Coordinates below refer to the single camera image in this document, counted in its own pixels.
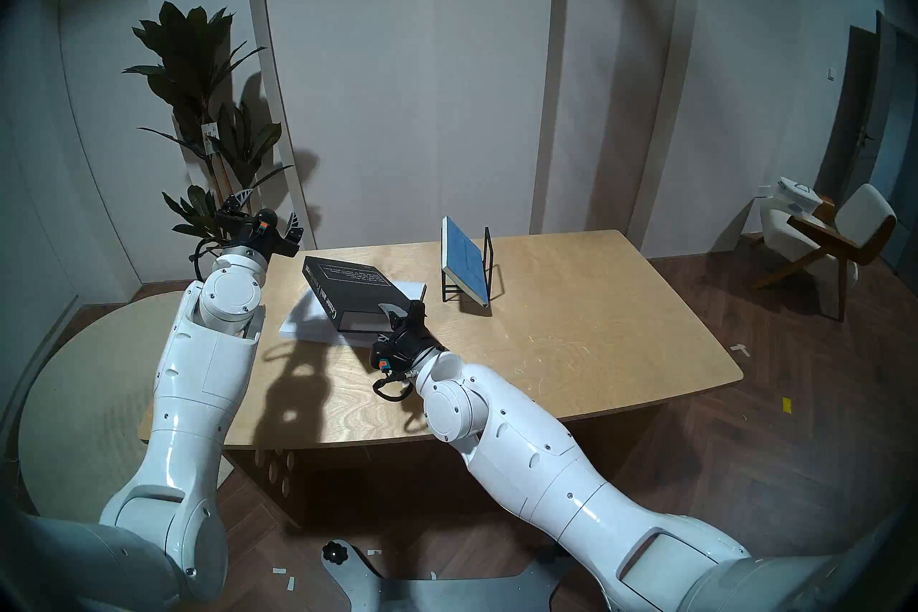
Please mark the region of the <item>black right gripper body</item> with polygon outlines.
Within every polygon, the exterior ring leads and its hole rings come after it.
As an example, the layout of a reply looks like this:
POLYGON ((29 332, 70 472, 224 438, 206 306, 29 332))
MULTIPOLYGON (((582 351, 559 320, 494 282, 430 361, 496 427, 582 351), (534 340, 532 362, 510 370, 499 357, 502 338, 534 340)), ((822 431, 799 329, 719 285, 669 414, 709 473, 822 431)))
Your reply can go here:
POLYGON ((431 351, 441 351, 441 342, 426 326, 426 307, 410 305, 408 317, 388 319, 390 332, 380 335, 371 347, 370 365, 382 373, 402 374, 431 351))

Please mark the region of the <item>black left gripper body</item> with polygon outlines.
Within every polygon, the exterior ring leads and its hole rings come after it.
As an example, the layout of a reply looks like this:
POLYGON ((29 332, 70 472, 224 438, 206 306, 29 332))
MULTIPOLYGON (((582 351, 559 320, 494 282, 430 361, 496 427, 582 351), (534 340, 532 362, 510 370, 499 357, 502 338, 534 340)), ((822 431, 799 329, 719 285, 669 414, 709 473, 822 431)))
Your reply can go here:
POLYGON ((261 255, 265 260, 278 254, 293 258, 298 244, 281 235, 277 228, 278 216, 273 209, 263 208, 254 215, 239 210, 218 209, 216 224, 226 231, 229 239, 221 245, 223 250, 243 247, 261 255))

